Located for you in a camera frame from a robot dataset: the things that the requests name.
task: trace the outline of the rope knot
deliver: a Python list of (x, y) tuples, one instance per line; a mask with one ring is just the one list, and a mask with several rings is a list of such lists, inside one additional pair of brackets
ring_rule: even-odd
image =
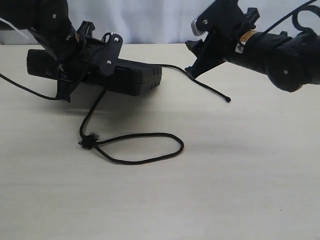
[(83, 149), (91, 150), (97, 146), (98, 140), (99, 140), (99, 135), (92, 132), (89, 135), (85, 135), (82, 138), (82, 141), (79, 142), (79, 145), (81, 145)]

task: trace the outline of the yellow sticker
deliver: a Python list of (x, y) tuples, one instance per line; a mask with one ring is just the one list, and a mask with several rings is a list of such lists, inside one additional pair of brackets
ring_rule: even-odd
[(257, 33), (257, 31), (247, 31), (241, 38), (240, 38), (240, 42), (242, 43), (246, 43), (253, 35), (255, 35)]

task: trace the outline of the white backdrop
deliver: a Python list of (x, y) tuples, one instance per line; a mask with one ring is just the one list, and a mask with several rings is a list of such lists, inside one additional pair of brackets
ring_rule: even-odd
[[(170, 44), (196, 39), (190, 24), (214, 0), (68, 0), (69, 16), (78, 28), (82, 20), (96, 26), (94, 37), (106, 32), (118, 32), (126, 44)], [(239, 0), (246, 12), (248, 7), (259, 9), (258, 29), (263, 31), (307, 0)], [(320, 30), (320, 19), (312, 13), (301, 13), (301, 23)], [(287, 20), (273, 33), (297, 31)], [(14, 31), (0, 33), (1, 44), (34, 44)]]

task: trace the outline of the white wall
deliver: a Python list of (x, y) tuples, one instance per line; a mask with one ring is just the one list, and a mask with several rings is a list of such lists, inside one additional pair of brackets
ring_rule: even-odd
[[(105, 32), (118, 32), (126, 44), (135, 43), (183, 43), (196, 39), (190, 24), (214, 0), (68, 0), (69, 16), (78, 28), (82, 20), (93, 21), (94, 37), (101, 38)], [(246, 12), (248, 7), (259, 9), (261, 18), (258, 30), (263, 31), (306, 0), (239, 0)], [(301, 24), (320, 32), (320, 19), (312, 13), (301, 13)], [(298, 33), (287, 20), (273, 32)], [(1, 32), (2, 44), (33, 44), (17, 32)]]

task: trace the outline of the white table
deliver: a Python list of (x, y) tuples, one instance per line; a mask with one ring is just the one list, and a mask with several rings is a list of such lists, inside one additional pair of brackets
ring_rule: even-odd
[[(1, 46), (0, 72), (45, 95), (56, 82), (27, 75), (39, 46)], [(183, 44), (125, 45), (121, 58), (180, 67)], [(79, 126), (100, 92), (80, 86), (52, 102), (0, 81), (0, 239), (316, 240), (320, 238), (320, 88), (295, 93), (228, 63), (199, 78), (231, 103), (173, 69), (141, 97), (108, 93), (88, 132), (181, 137), (177, 158), (115, 165), (78, 145)], [(141, 160), (177, 149), (136, 139), (104, 149)]]

